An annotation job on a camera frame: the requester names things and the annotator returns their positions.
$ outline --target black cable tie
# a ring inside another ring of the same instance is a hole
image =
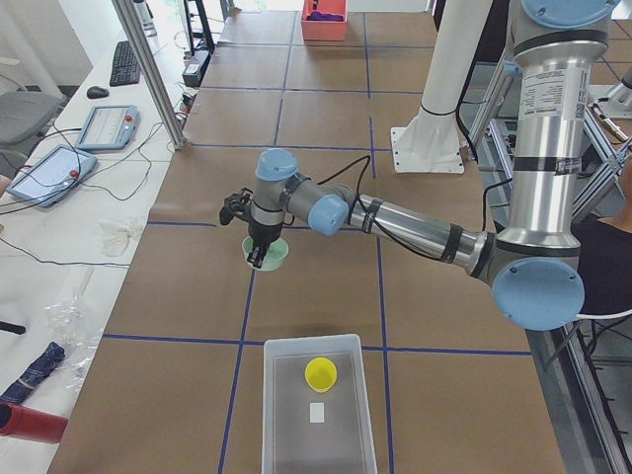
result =
[[[362,223],[362,232],[366,234],[371,233],[371,229],[373,228],[373,222],[375,221],[375,216],[377,215],[377,211],[384,203],[384,199],[380,199],[379,197],[375,197],[372,201],[366,212],[364,213],[364,222]]]
[[[430,114],[431,116],[436,116],[436,117],[446,117],[446,116],[451,116],[452,114],[456,113],[456,109],[454,109],[452,112],[445,112],[445,113],[433,112],[426,109],[423,102],[422,102],[422,109],[428,114]]]
[[[300,173],[296,173],[294,176],[290,177],[285,182],[283,191],[278,198],[278,206],[284,211],[288,212],[287,207],[289,206],[289,200],[292,198],[292,195],[298,189],[298,187],[307,180],[309,180],[309,178],[305,175],[301,175]]]
[[[461,242],[461,235],[463,234],[463,227],[456,224],[450,224],[450,234],[447,236],[447,242],[443,253],[438,258],[440,262],[451,264],[456,257],[456,251],[458,250],[458,244]]]
[[[485,265],[489,262],[490,256],[492,255],[492,249],[494,248],[494,241],[496,240],[496,234],[488,232],[485,237],[485,243],[483,244],[483,250],[481,254],[478,256],[478,262],[476,263],[476,267],[470,274],[473,278],[478,278],[483,271]]]

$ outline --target gray chair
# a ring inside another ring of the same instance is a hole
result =
[[[13,66],[19,62],[0,57],[0,65]],[[2,71],[0,78],[18,89],[0,96],[0,175],[13,178],[15,168],[24,165],[61,101],[43,92],[28,91]]]

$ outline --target pink container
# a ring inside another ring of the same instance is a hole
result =
[[[341,22],[313,22],[307,20],[311,13],[317,10],[320,13],[342,15]],[[303,31],[303,39],[310,41],[343,41],[347,34],[347,0],[305,0],[303,13],[300,17],[300,27]]]

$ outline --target blue umbrella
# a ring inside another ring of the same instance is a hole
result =
[[[64,357],[63,348],[56,343],[50,343],[43,354],[0,396],[0,402],[21,405],[31,392],[52,374]]]

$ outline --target white desk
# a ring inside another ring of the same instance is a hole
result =
[[[176,104],[182,95],[181,73],[184,68],[181,52],[172,41],[173,33],[159,33],[152,44],[155,59],[160,68],[170,99]],[[160,122],[160,116],[141,75],[140,83],[132,86],[109,87],[112,57],[116,42],[104,52],[81,85],[73,99],[55,122],[58,129],[81,127],[91,108],[96,105],[134,104],[140,110],[140,122],[132,141],[117,153],[100,154],[99,171],[123,158],[150,134],[152,125]],[[110,90],[105,99],[88,100],[89,87],[100,85]],[[74,144],[77,134],[67,134]],[[30,164],[35,163],[57,144],[65,143],[58,134],[44,140],[33,153]],[[116,262],[128,264],[135,252],[137,241],[131,240],[119,257],[103,255],[102,231],[99,221],[111,219],[119,222],[135,220],[146,223],[149,208],[160,189],[172,157],[173,147],[164,127],[143,146],[143,153],[151,161],[147,181],[129,200],[120,202],[103,190],[79,186],[71,194],[49,209],[28,208],[19,212],[0,215],[5,226],[2,237],[44,260],[58,262]],[[141,182],[149,164],[134,153],[124,162],[105,171],[88,184],[102,186],[120,197],[128,196]],[[0,197],[0,213],[19,207],[5,206],[15,201],[13,197]],[[0,332],[0,392],[4,391],[24,369],[35,360],[50,341],[58,341],[47,326],[44,308],[69,301],[89,267],[43,265],[31,257],[11,249],[0,242],[0,320],[24,325],[27,333],[17,336]],[[125,277],[126,269],[94,267],[83,294],[85,311],[84,333],[98,341]],[[76,349],[68,351],[66,361],[27,400],[25,406],[52,414],[69,417],[79,387],[73,380],[73,364],[94,351]],[[2,472],[38,474],[47,467],[57,449],[56,444],[43,444],[8,437],[0,437],[0,469]]]

